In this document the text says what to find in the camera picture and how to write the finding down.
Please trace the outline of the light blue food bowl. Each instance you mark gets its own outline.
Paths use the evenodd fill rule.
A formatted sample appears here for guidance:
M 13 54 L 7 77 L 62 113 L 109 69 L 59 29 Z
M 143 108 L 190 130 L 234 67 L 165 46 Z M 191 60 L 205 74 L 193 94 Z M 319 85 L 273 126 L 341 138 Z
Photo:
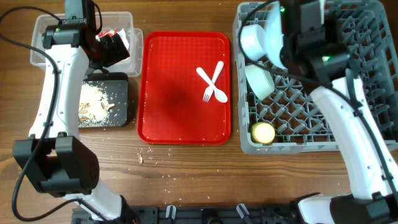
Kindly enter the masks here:
M 257 61 L 267 53 L 265 36 L 264 28 L 258 24 L 242 28 L 240 43 L 243 52 L 250 60 Z

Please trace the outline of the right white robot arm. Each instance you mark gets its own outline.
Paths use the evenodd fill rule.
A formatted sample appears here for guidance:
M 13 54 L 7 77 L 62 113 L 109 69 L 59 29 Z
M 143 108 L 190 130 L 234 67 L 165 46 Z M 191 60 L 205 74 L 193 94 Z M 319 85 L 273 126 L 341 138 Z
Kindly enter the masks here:
M 293 201 L 296 223 L 392 223 L 397 220 L 397 163 L 373 118 L 361 67 L 341 40 L 339 19 L 324 1 L 267 1 L 265 26 L 246 14 L 238 49 L 262 73 L 283 75 L 303 89 L 328 123 L 348 171 L 351 192 Z

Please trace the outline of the yellow plastic cup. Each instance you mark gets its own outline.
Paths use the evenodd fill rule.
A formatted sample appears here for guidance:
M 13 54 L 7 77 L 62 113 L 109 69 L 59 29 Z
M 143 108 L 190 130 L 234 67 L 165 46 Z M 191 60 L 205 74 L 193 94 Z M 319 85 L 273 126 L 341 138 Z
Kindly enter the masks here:
M 255 143 L 270 144 L 275 138 L 275 129 L 265 122 L 258 122 L 252 126 L 251 139 Z

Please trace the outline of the white plastic fork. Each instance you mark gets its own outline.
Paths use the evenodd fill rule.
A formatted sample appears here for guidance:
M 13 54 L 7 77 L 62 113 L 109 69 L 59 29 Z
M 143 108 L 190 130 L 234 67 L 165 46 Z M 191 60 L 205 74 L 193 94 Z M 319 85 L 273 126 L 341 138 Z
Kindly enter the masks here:
M 219 75 L 220 75 L 220 73 L 221 73 L 223 67 L 224 67 L 224 62 L 223 62 L 223 61 L 219 61 L 219 62 L 217 63 L 217 65 L 216 65 L 215 71 L 214 71 L 213 76 L 212 76 L 212 79 L 211 79 L 211 81 L 213 82 L 213 84 L 216 83 L 216 81 L 217 81 L 217 79 L 218 79 L 218 77 L 219 77 Z M 203 101 L 204 101 L 204 102 L 209 102 L 209 100 L 210 100 L 212 94 L 213 94 L 213 89 L 212 89 L 211 87 L 208 86 L 208 87 L 205 89 L 205 92 L 204 92 L 204 95 L 203 95 Z

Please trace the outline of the light blue plate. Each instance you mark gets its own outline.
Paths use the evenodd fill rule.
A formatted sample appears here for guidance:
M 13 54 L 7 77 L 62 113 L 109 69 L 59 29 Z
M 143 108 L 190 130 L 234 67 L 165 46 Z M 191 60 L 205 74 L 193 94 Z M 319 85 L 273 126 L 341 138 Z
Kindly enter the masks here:
M 267 58 L 276 67 L 286 70 L 287 68 L 280 59 L 280 53 L 282 47 L 284 46 L 280 3 L 279 1 L 275 1 L 270 3 L 270 5 L 271 9 L 267 13 L 266 25 L 264 28 L 266 33 L 265 45 L 267 50 Z

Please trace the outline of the red snack wrapper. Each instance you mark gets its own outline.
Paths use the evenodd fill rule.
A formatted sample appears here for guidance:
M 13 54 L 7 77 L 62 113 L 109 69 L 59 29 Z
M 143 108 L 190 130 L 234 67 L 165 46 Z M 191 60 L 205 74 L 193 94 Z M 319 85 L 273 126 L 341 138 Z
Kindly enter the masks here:
M 110 37 L 112 37 L 112 36 L 114 36 L 114 35 L 116 35 L 118 32 L 117 32 L 117 30 L 105 30 L 105 31 L 101 31 L 99 34 L 98 34 L 98 37 L 99 38 L 102 38 L 102 37 L 104 37 L 104 36 L 110 36 Z

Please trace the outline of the green bowl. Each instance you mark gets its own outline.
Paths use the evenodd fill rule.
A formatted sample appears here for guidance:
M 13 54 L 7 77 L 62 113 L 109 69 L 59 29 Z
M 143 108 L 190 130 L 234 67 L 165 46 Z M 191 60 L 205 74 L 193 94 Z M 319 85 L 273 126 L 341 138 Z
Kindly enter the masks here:
M 264 100 L 275 90 L 274 80 L 269 71 L 255 65 L 245 66 L 244 71 L 249 86 L 260 100 Z

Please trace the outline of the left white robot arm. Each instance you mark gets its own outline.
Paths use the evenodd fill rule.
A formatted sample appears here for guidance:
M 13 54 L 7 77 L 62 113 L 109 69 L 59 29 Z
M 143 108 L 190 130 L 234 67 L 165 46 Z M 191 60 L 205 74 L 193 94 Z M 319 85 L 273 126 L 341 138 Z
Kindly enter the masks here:
M 137 223 L 126 199 L 101 179 L 97 156 L 81 141 L 78 113 L 83 79 L 129 56 L 120 36 L 100 37 L 102 17 L 93 1 L 66 1 L 65 16 L 48 26 L 39 49 L 46 61 L 40 105 L 28 138 L 12 155 L 42 194 L 76 203 L 95 223 Z

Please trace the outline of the white plastic spoon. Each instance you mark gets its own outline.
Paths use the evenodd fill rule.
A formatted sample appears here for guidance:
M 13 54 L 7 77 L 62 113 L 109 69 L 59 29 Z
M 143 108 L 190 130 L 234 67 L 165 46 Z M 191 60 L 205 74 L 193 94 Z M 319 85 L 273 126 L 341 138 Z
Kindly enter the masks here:
M 201 68 L 198 67 L 196 69 L 197 74 L 199 74 L 199 76 L 202 77 L 202 79 L 204 79 L 204 81 L 207 82 L 207 84 L 209 84 L 208 88 L 206 88 L 205 93 L 203 95 L 203 101 L 204 102 L 209 102 L 211 95 L 209 90 L 212 90 L 215 94 L 216 99 L 221 102 L 221 103 L 226 103 L 228 101 L 228 97 L 226 96 L 226 94 L 218 89 L 215 84 L 210 80 L 210 78 L 208 77 L 208 75 L 206 74 L 206 72 Z

